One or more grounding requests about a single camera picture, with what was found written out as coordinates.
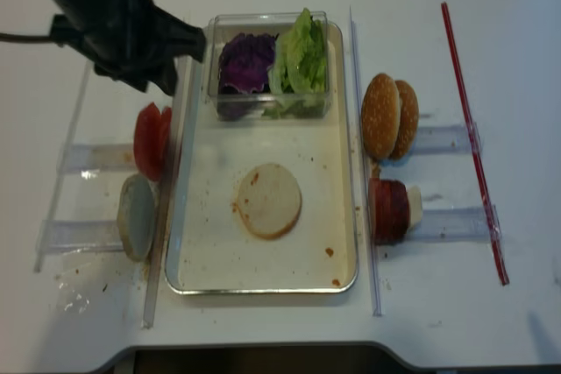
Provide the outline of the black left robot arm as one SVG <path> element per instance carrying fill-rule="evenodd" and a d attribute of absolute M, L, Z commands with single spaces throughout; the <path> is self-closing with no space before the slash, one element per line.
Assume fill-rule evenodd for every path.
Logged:
<path fill-rule="evenodd" d="M 153 0 L 54 0 L 60 14 L 46 36 L 4 34 L 3 42 L 70 46 L 94 64 L 96 74 L 144 92 L 149 83 L 174 95 L 174 60 L 203 61 L 204 32 L 162 10 Z"/>

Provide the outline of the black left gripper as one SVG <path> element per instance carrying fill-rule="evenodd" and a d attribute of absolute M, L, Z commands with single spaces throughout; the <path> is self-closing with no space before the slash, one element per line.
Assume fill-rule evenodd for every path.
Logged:
<path fill-rule="evenodd" d="M 152 82 L 167 96 L 177 87 L 175 57 L 203 62 L 203 29 L 188 25 L 153 0 L 117 0 L 109 15 L 79 28 L 70 16 L 53 18 L 50 38 L 95 64 L 96 73 L 145 92 Z"/>

